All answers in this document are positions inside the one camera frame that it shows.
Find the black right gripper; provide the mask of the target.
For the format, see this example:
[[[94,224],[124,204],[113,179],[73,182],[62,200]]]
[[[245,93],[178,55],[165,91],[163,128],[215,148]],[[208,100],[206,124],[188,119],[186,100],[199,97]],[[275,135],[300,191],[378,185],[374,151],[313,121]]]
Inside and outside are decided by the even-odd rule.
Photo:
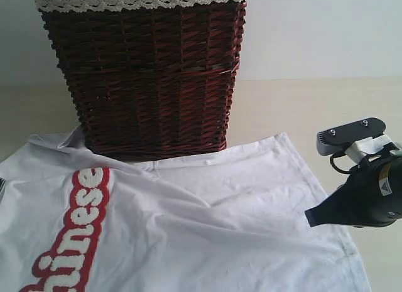
[[[355,168],[346,182],[305,211],[310,227],[325,224],[386,227],[401,219],[401,158]]]

